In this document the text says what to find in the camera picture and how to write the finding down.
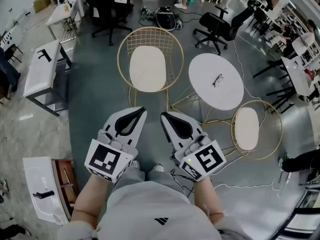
white shirt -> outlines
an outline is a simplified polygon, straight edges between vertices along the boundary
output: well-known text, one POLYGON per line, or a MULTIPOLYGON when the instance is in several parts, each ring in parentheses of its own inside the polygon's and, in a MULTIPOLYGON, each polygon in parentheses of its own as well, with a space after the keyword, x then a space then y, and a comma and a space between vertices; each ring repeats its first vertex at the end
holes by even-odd
POLYGON ((296 54, 298 56, 301 56, 306 52, 307 48, 311 46, 314 42, 315 42, 315 34, 312 32, 307 32, 307 33, 304 33, 301 37, 296 38, 292 42, 292 46, 296 54))
POLYGON ((96 230, 84 221, 71 222, 58 240, 250 240, 230 217, 214 226, 182 193, 153 181, 124 186, 108 199, 96 230))

white seat cushion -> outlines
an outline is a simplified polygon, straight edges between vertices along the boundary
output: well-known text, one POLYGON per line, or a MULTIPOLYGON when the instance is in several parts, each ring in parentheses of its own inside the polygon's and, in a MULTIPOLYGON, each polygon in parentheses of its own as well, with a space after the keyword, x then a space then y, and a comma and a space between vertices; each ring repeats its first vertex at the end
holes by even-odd
POLYGON ((259 138, 259 119, 257 112, 251 107, 242 107, 235 116, 235 139, 243 150, 256 147, 259 138))
POLYGON ((157 92, 166 83, 166 60, 157 47, 137 47, 132 53, 129 70, 133 86, 141 92, 157 92))

adidas logo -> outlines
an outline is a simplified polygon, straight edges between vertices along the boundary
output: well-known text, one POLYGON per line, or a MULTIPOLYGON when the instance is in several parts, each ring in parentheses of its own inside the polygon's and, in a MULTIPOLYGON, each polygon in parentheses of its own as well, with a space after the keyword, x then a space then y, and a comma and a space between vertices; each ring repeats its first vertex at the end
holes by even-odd
POLYGON ((155 221, 159 222, 162 226, 166 224, 166 222, 169 220, 168 218, 155 218, 155 221))

white cube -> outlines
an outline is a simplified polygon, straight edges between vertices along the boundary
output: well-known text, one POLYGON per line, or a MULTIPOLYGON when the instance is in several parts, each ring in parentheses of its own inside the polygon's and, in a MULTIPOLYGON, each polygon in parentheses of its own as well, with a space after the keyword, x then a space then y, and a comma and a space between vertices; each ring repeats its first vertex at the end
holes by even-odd
POLYGON ((92 139, 84 165, 92 174, 116 183, 135 157, 92 139))
POLYGON ((199 182, 227 162, 216 140, 185 156, 179 167, 199 182))

dark hair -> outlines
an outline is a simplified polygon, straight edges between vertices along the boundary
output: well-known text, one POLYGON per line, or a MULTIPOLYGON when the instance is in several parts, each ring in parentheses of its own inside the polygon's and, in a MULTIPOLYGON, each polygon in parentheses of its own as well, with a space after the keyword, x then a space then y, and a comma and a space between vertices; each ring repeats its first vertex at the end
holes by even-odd
POLYGON ((308 19, 308 23, 314 31, 317 29, 317 26, 312 19, 308 19))

